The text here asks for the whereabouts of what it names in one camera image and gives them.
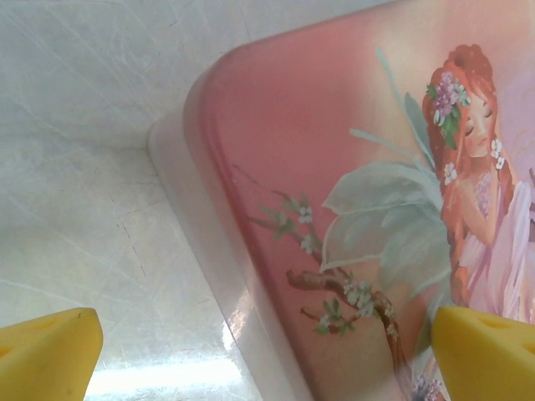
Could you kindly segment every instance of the white surface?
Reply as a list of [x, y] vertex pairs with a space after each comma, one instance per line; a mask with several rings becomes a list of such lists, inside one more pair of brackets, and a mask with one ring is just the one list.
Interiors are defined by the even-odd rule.
[[182, 110], [179, 105], [154, 124], [150, 158], [227, 321], [230, 343], [237, 345], [264, 399], [312, 401], [230, 207], [221, 201], [222, 186], [214, 171], [205, 171], [208, 176], [201, 178], [186, 148]]
[[90, 400], [256, 400], [145, 152], [238, 44], [369, 0], [0, 2], [0, 326], [95, 307]]

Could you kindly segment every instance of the fairy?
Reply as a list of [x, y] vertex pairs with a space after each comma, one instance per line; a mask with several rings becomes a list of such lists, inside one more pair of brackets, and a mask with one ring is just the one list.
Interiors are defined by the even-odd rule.
[[[440, 399], [447, 393], [443, 385], [439, 391], [440, 372], [430, 348], [431, 322], [440, 306], [532, 321], [535, 286], [527, 271], [535, 237], [530, 209], [535, 208], [530, 184], [518, 179], [502, 143], [492, 66], [479, 46], [461, 45], [449, 54], [432, 74], [421, 106], [410, 94], [399, 94], [385, 57], [380, 51], [378, 56], [420, 154], [352, 129], [353, 136], [393, 150], [400, 161], [378, 160], [340, 178], [323, 204], [335, 214], [323, 240], [312, 223], [301, 236], [282, 211], [269, 211], [275, 222], [252, 220], [302, 241], [320, 265], [319, 273], [288, 273], [292, 287], [327, 288], [337, 295], [332, 304], [324, 303], [324, 316], [302, 310], [318, 321], [318, 332], [344, 334], [355, 319], [378, 317], [405, 399]], [[287, 212], [309, 209], [306, 198], [299, 202], [274, 193]], [[379, 261], [380, 289], [355, 280], [353, 271], [365, 261]], [[400, 282], [410, 285], [411, 298], [427, 300], [428, 318], [412, 361], [401, 349], [402, 333], [385, 296]], [[356, 316], [343, 316], [338, 299]]]

